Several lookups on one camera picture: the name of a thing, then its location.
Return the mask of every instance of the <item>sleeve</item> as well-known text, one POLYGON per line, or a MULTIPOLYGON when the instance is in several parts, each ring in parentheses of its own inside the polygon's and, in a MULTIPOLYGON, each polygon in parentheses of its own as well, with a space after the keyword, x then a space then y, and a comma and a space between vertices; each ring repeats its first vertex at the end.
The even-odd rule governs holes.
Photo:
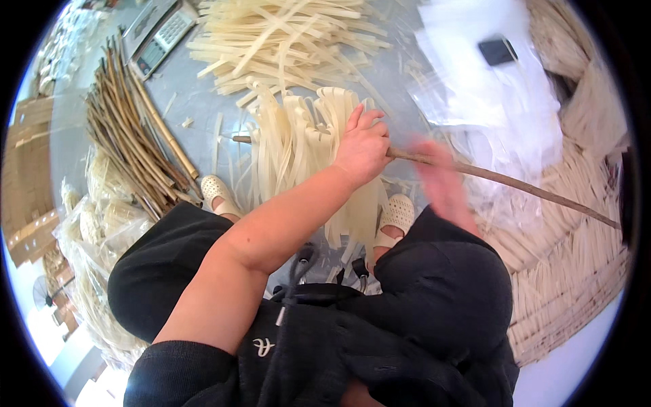
MULTIPOLYGON (((189 341, 147 348, 138 359, 124 393, 124 406, 182 406, 207 393, 227 395, 235 386, 236 358, 221 349, 189 341)), ((220 405, 230 405, 220 400, 220 405)))

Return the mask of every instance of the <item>plastic bag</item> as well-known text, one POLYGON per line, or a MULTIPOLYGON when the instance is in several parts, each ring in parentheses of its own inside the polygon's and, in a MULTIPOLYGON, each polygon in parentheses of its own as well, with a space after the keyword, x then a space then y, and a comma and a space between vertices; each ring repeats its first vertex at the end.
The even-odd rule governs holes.
POLYGON ((133 191, 128 187, 128 183, 124 181, 115 164, 111 162, 109 156, 101 148, 93 151, 91 147, 87 162, 88 194, 94 202, 101 203, 108 199, 132 202, 133 191))
POLYGON ((144 211, 132 207, 119 227, 105 229, 105 215, 96 213, 95 209, 96 204, 88 195, 84 196, 52 234, 75 275, 70 299, 79 319, 84 321, 108 364, 128 371, 148 344, 128 333, 115 320, 106 288, 117 260, 151 228, 152 222, 144 211), (83 232, 83 222, 89 214, 96 219, 86 226, 92 230, 83 232))
MULTIPOLYGON (((516 0, 438 0, 419 7, 415 34, 433 72, 408 87, 429 122, 443 126, 474 165, 539 186, 542 169, 562 157, 560 104, 529 37, 529 15, 516 0), (503 62, 480 47, 503 44, 503 62)), ((467 177, 469 204, 500 227, 540 221, 540 199, 467 177)))

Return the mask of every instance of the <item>blurred hand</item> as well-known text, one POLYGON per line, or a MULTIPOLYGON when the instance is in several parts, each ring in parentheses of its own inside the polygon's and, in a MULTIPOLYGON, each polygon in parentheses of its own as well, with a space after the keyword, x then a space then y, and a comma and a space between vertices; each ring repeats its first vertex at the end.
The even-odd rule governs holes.
POLYGON ((416 164, 432 210, 441 218, 481 238, 477 224, 468 209, 461 176, 454 170, 452 156, 447 149, 434 141, 426 141, 417 145, 414 152, 431 156, 439 163, 416 164))
POLYGON ((386 123, 373 124, 373 120, 384 117, 384 113, 370 110, 362 114, 363 110, 364 105, 359 104, 351 113, 333 162, 348 173, 355 188, 380 175, 392 160, 387 157, 391 142, 386 123))

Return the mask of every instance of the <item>white plastic sheet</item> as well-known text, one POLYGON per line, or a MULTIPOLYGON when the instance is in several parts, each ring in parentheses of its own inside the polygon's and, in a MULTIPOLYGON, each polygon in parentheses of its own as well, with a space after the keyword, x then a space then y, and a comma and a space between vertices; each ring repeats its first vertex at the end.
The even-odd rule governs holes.
MULTIPOLYGON (((518 0, 437 0, 419 7, 415 34, 434 69, 408 89, 432 124, 451 126, 452 144, 473 164, 539 185, 542 169, 562 156, 562 132, 547 76, 518 0), (490 66, 479 44, 508 41, 515 61, 490 66)), ((540 200, 468 177, 470 205, 501 227, 525 229, 540 217, 540 200)))

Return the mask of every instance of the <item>wooden stick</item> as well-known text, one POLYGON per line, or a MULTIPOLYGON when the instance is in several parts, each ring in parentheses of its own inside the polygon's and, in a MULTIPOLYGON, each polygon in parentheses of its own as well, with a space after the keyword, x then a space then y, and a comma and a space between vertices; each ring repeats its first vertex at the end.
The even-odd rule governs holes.
MULTIPOLYGON (((251 138, 247 135, 236 135, 233 137, 233 141, 250 144, 251 138)), ((434 159, 431 156, 426 156, 424 154, 412 154, 394 147, 389 147, 389 150, 387 151, 387 157, 401 158, 403 160, 409 160, 409 161, 414 161, 417 163, 423 163, 429 165, 439 165, 436 161, 434 161, 434 159)), ((543 198, 547 201, 554 202, 559 205, 563 205, 567 208, 577 210, 578 212, 581 212, 582 214, 586 214, 591 218, 597 219, 598 221, 603 222, 606 225, 613 227, 615 229, 621 230, 622 228, 620 224, 617 223, 616 221, 607 218, 606 216, 600 214, 599 212, 585 205, 574 202, 571 199, 561 197, 560 195, 556 195, 555 193, 545 191, 544 189, 540 189, 526 182, 516 180, 515 178, 511 178, 510 176, 499 174, 487 169, 475 167, 474 165, 460 163, 458 161, 454 161, 453 166, 454 166, 454 170, 458 171, 459 173, 478 176, 479 178, 491 180, 494 182, 498 182, 502 185, 519 189, 520 191, 530 193, 531 195, 534 195, 539 198, 543 198)))

